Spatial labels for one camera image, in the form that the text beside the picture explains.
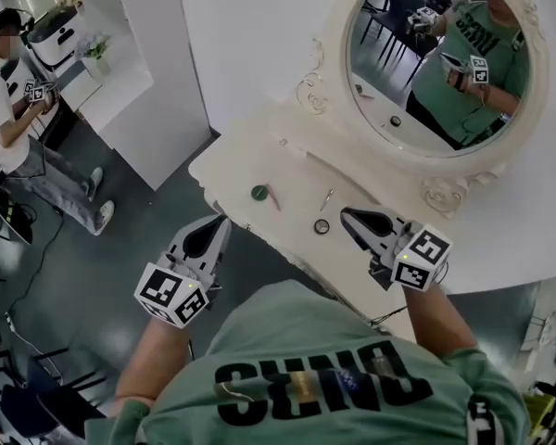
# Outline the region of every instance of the green round object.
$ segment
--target green round object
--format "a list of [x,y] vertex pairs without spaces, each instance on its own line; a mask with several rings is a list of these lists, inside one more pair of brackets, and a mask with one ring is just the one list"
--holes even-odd
[[251,190],[251,197],[253,197],[256,201],[263,201],[266,197],[268,197],[268,187],[263,184],[254,186]]

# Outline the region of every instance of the oval mirror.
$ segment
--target oval mirror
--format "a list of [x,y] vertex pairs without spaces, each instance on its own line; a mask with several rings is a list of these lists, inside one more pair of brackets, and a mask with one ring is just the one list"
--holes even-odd
[[524,34],[504,0],[366,0],[348,58],[351,90],[375,131],[433,157],[502,136],[529,79]]

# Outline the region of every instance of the shoe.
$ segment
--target shoe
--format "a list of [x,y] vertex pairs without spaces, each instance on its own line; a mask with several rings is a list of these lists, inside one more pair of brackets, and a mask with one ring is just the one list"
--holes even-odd
[[101,184],[102,181],[103,181],[103,169],[101,167],[96,167],[91,173],[91,183],[93,185],[93,193],[86,194],[86,196],[89,197],[89,201],[93,201],[95,199],[96,190],[99,189],[99,185]]
[[113,201],[108,201],[99,209],[99,214],[101,214],[101,225],[95,232],[95,235],[101,235],[101,233],[105,230],[109,221],[113,217],[113,211],[115,211],[115,204]]

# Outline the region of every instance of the vanity table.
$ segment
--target vanity table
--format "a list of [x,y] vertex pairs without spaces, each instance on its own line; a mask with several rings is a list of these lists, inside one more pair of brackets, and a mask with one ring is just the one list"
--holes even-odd
[[[351,73],[350,34],[364,1],[337,0],[321,38],[312,41],[314,65],[292,94],[237,123],[192,162],[189,171],[213,209],[264,239],[358,314],[372,319],[403,306],[403,292],[395,284],[386,290],[368,274],[372,253],[362,250],[343,228],[340,211],[381,205],[406,220],[432,224],[455,244],[449,257],[452,271],[454,252],[461,255],[468,243],[486,242],[462,236],[461,205],[470,202],[475,184],[494,182],[534,131],[546,103],[549,59],[532,1],[504,0],[526,40],[528,85],[502,131],[477,146],[449,151],[405,108]],[[354,83],[374,99],[360,97]],[[269,200],[252,198],[251,189],[258,184],[272,188],[279,210]],[[324,235],[313,230],[319,219],[330,225]],[[453,291],[453,285],[446,287]],[[385,325],[396,336],[413,339],[406,312]]]

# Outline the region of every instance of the ornate mirror frame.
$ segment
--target ornate mirror frame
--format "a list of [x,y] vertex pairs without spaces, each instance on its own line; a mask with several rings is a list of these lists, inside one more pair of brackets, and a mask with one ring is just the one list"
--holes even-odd
[[[463,202],[473,182],[486,183],[498,176],[503,164],[536,129],[546,105],[549,55],[539,28],[536,5],[532,0],[505,0],[521,24],[530,58],[529,84],[519,111],[507,130],[491,143],[477,150],[466,150],[468,153],[443,158],[421,155],[403,144],[391,143],[375,131],[360,112],[348,79],[348,36],[364,1],[336,0],[321,39],[313,41],[315,67],[298,85],[297,101],[312,114],[344,125],[347,135],[356,137],[374,155],[391,162],[401,172],[418,174],[423,180],[422,198],[431,208],[450,217]],[[384,114],[382,127],[392,115],[398,115],[402,122],[419,123],[403,108],[398,108],[397,113]],[[330,160],[321,155],[320,158],[336,167],[343,165],[342,160]]]

